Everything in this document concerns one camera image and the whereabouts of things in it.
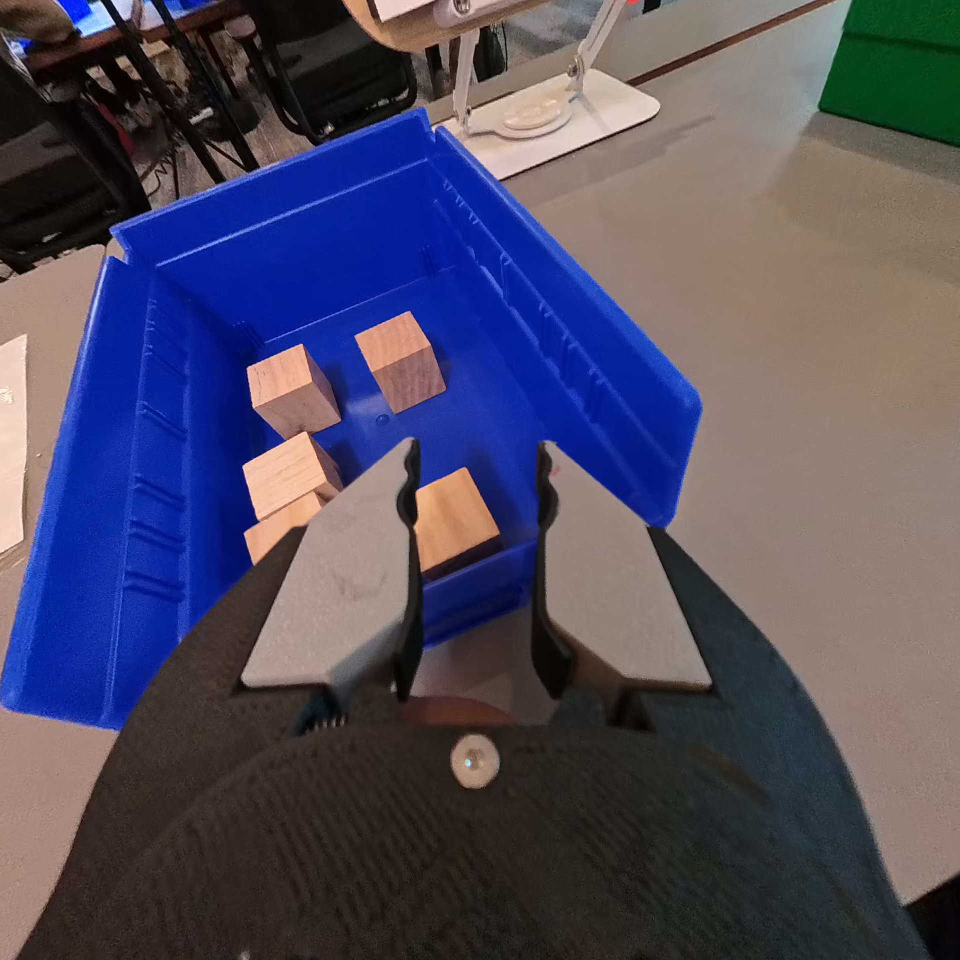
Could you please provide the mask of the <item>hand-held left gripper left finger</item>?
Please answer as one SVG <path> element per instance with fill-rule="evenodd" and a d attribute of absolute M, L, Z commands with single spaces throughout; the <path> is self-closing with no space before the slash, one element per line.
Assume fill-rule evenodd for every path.
<path fill-rule="evenodd" d="M 415 523 L 421 445 L 404 438 L 307 523 L 241 673 L 249 690 L 384 681 L 406 702 L 423 656 Z"/>

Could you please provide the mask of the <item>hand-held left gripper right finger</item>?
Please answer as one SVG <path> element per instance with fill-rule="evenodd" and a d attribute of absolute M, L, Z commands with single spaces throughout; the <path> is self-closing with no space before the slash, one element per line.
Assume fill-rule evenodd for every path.
<path fill-rule="evenodd" d="M 550 697 L 704 694 L 713 679 L 648 525 L 552 440 L 536 451 L 531 659 Z"/>

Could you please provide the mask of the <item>blue striped wooden cube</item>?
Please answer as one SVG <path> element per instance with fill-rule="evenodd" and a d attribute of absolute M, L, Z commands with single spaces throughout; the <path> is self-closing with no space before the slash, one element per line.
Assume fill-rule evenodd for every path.
<path fill-rule="evenodd" d="M 246 367 L 252 408 L 283 441 L 342 421 L 330 380 L 298 343 Z"/>
<path fill-rule="evenodd" d="M 432 343 L 407 310 L 354 337 L 392 414 L 401 414 L 447 390 Z"/>
<path fill-rule="evenodd" d="M 338 465 L 306 431 L 245 462 L 242 472 L 258 522 L 308 494 L 327 503 L 344 488 Z"/>
<path fill-rule="evenodd" d="M 290 531 L 305 527 L 324 506 L 324 499 L 310 491 L 247 528 L 244 541 L 250 562 L 260 562 Z"/>
<path fill-rule="evenodd" d="M 498 523 L 466 466 L 419 488 L 415 504 L 419 567 L 427 582 L 502 549 Z"/>

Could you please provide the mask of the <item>blue plastic bin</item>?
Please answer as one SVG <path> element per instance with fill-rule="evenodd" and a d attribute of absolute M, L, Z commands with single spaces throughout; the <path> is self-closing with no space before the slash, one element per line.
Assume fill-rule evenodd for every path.
<path fill-rule="evenodd" d="M 297 344 L 342 420 L 345 483 L 419 439 L 467 467 L 503 550 L 424 587 L 427 647 L 529 598 L 537 445 L 645 522 L 677 513 L 702 400 L 452 135 L 404 113 L 114 229 L 6 649 L 8 710 L 118 730 L 251 568 L 243 465 L 280 439 L 247 366 Z M 444 393 L 393 414 L 354 337 L 411 311 Z"/>

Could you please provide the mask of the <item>green plastic bin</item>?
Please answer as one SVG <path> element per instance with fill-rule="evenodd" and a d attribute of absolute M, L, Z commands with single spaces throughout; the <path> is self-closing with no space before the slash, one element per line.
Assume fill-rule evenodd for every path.
<path fill-rule="evenodd" d="M 959 3 L 852 1 L 819 110 L 959 145 Z"/>

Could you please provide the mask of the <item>white paper sheet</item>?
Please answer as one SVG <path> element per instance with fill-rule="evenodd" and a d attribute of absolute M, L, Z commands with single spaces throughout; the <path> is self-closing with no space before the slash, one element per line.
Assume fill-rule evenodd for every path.
<path fill-rule="evenodd" d="M 1 346 L 1 554 L 23 540 L 28 452 L 26 334 Z"/>

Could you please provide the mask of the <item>white stand base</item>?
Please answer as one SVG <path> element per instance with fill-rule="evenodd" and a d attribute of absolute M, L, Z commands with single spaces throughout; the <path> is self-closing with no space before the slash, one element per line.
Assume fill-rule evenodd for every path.
<path fill-rule="evenodd" d="M 470 106 L 467 64 L 457 67 L 446 130 L 499 182 L 652 120 L 652 96 L 596 68 L 594 62 L 626 1 L 605 1 L 562 75 Z"/>

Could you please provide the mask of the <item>black office chair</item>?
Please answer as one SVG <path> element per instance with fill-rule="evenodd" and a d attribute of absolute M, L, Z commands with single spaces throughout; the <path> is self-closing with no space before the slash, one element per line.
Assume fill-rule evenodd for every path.
<path fill-rule="evenodd" d="M 344 2 L 244 1 L 252 69 L 287 130 L 320 146 L 410 109 L 410 54 L 373 38 Z"/>

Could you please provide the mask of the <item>wooden display board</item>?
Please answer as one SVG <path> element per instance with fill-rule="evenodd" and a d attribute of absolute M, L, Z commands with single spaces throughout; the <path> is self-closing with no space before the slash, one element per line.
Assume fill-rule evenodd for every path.
<path fill-rule="evenodd" d="M 465 12 L 458 14 L 456 2 L 434 2 L 426 9 L 380 23 L 368 1 L 343 1 L 353 20 L 375 42 L 401 53 L 418 52 L 447 42 L 472 30 L 495 25 L 519 14 L 546 5 L 546 1 L 462 2 Z"/>

